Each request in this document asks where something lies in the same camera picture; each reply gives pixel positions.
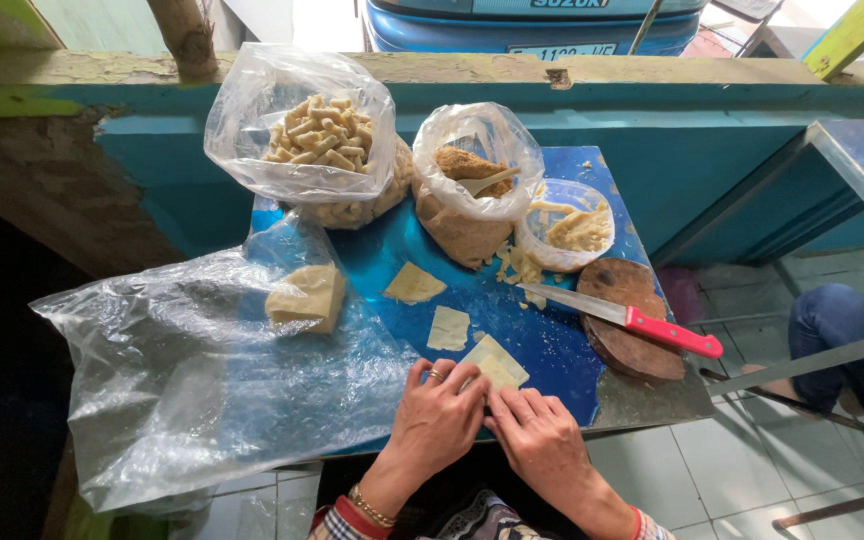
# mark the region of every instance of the round cutting board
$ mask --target round cutting board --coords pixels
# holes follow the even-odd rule
[[[656,294],[652,271],[637,262],[600,258],[585,267],[575,290],[620,306],[635,306],[647,317],[666,320],[666,304]],[[616,371],[653,383],[679,381],[686,375],[676,347],[585,313],[582,327],[602,362]]]

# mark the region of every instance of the wrist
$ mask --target wrist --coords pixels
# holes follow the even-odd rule
[[[576,503],[562,514],[589,538],[629,540],[636,532],[636,511],[594,469],[582,479],[582,495]]]
[[[395,519],[405,502],[426,480],[416,474],[415,467],[382,450],[359,481],[359,493],[375,511]],[[366,518],[375,521],[368,515]]]

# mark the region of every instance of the red knife handle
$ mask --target red knife handle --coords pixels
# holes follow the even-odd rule
[[[718,359],[722,356],[722,344],[719,343],[718,339],[715,339],[714,335],[699,335],[679,325],[673,325],[659,319],[650,319],[634,305],[629,305],[626,308],[625,328],[662,343],[675,345],[700,357]]]

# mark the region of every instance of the jeans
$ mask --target jeans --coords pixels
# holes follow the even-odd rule
[[[795,300],[789,318],[792,360],[864,339],[864,295],[842,284],[826,284]],[[864,359],[792,378],[800,399],[831,411],[843,385],[864,398]]]

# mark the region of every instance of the plastic spoon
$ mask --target plastic spoon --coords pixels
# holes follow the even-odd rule
[[[468,190],[468,194],[474,197],[479,194],[479,191],[485,190],[492,184],[495,184],[496,182],[501,182],[511,176],[516,176],[521,172],[522,167],[511,167],[510,169],[506,169],[500,173],[493,174],[488,178],[460,179],[459,186],[462,186],[463,188]]]

